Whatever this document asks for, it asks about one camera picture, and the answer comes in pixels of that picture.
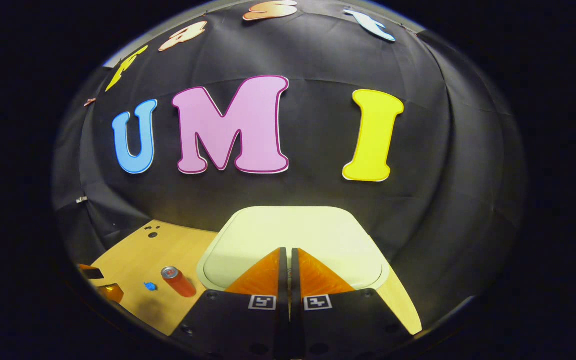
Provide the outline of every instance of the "letter m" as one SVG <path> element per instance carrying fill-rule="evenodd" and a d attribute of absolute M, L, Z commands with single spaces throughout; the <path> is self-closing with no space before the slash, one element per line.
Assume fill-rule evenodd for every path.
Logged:
<path fill-rule="evenodd" d="M 179 110 L 179 171 L 206 171 L 208 162 L 199 155 L 199 142 L 215 167 L 225 170 L 237 136 L 241 143 L 240 155 L 235 159 L 237 169 L 254 174 L 286 171 L 288 158 L 281 152 L 279 141 L 279 96 L 286 89 L 285 77 L 250 77 L 237 89 L 225 115 L 204 87 L 176 94 L 172 104 Z"/>

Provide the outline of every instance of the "red can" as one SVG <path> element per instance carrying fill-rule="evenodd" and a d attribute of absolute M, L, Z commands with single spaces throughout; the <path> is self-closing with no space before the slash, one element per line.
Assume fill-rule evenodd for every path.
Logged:
<path fill-rule="evenodd" d="M 161 271 L 164 281 L 170 285 L 174 291 L 183 297 L 193 297 L 197 294 L 197 289 L 188 281 L 181 271 L 174 266 L 166 266 Z"/>

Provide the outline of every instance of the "dark background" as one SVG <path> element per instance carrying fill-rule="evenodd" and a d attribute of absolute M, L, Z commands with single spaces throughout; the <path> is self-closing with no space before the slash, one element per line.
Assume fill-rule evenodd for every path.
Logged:
<path fill-rule="evenodd" d="M 0 2 L 0 359 L 173 356 L 131 340 L 70 290 L 77 279 L 53 264 L 60 240 L 48 196 L 55 133 L 85 78 L 200 3 Z M 576 358 L 576 2 L 390 6 L 498 84 L 521 129 L 531 180 L 502 276 L 466 326 L 420 358 Z"/>

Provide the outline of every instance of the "wooden table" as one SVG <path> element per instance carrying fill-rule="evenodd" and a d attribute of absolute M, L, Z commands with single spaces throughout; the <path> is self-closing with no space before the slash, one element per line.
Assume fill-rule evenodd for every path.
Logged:
<path fill-rule="evenodd" d="M 117 283 L 124 292 L 121 306 L 169 336 L 206 291 L 197 278 L 197 264 L 217 234 L 154 219 L 101 255 L 92 266 L 100 269 L 104 278 L 90 282 L 96 287 Z M 197 289 L 195 296 L 180 296 L 164 282 L 161 271 L 168 266 L 188 278 Z M 144 283 L 154 283 L 157 290 L 148 290 Z M 421 331 L 415 306 L 392 268 L 377 293 L 409 333 Z"/>

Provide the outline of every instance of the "foam letter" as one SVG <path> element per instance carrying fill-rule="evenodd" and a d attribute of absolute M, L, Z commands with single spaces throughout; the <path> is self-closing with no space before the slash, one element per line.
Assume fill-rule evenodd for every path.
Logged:
<path fill-rule="evenodd" d="M 357 20 L 357 23 L 359 23 L 359 25 L 361 25 L 362 28 L 368 30 L 369 32 L 377 35 L 382 39 L 386 39 L 387 41 L 395 41 L 393 35 L 388 34 L 387 32 L 384 32 L 383 30 L 380 29 L 380 28 L 386 29 L 383 23 L 373 20 L 367 14 L 358 13 L 352 10 L 343 10 L 343 12 L 354 16 L 355 20 Z"/>
<path fill-rule="evenodd" d="M 283 18 L 284 16 L 289 16 L 297 12 L 297 9 L 294 7 L 295 5 L 297 5 L 297 2 L 290 0 L 262 2 L 261 4 L 250 7 L 250 12 L 244 14 L 244 20 L 253 21 Z"/>
<path fill-rule="evenodd" d="M 361 108 L 359 139 L 352 161 L 343 167 L 343 177 L 355 182 L 383 182 L 391 174 L 386 165 L 395 118 L 404 104 L 385 92 L 359 89 L 352 100 Z"/>
<path fill-rule="evenodd" d="M 235 160 L 237 169 L 253 174 L 286 171 L 288 158 L 281 153 L 279 142 L 279 96 L 286 89 L 285 77 L 250 77 L 239 86 L 226 115 L 217 109 L 203 87 L 176 94 L 172 104 L 179 109 L 182 152 L 177 164 L 179 171 L 184 174 L 206 171 L 208 162 L 199 155 L 199 141 L 217 169 L 226 169 L 238 135 L 241 153 Z"/>
<path fill-rule="evenodd" d="M 208 21 L 199 21 L 188 27 L 184 27 L 178 32 L 175 32 L 172 34 L 172 36 L 169 37 L 168 41 L 163 43 L 163 45 L 159 48 L 159 51 L 168 50 L 177 44 L 185 43 L 190 39 L 198 37 L 199 34 L 205 32 L 204 27 L 206 24 L 208 24 Z"/>
<path fill-rule="evenodd" d="M 140 174 L 148 170 L 155 158 L 155 141 L 153 139 L 153 110 L 157 107 L 157 100 L 144 101 L 137 106 L 134 114 L 139 118 L 139 138 L 141 152 L 134 156 L 128 149 L 128 135 L 126 124 L 130 120 L 130 112 L 122 112 L 112 121 L 114 130 L 114 150 L 117 153 L 119 166 L 126 173 Z"/>
<path fill-rule="evenodd" d="M 122 78 L 122 73 L 124 71 L 126 71 L 128 68 L 130 68 L 130 66 L 133 64 L 135 59 L 137 59 L 137 55 L 143 53 L 144 51 L 146 51 L 146 49 L 148 49 L 148 45 L 140 48 L 137 52 L 130 55 L 127 59 L 123 60 L 123 63 L 121 63 L 121 65 L 119 65 L 119 69 L 117 69 L 117 73 L 115 73 L 115 75 L 112 77 L 112 80 L 110 80 L 110 84 L 108 84 L 108 87 L 105 88 L 105 91 L 109 91 L 110 88 L 112 88 L 113 86 L 115 86 L 115 84 L 117 84 L 119 79 Z"/>

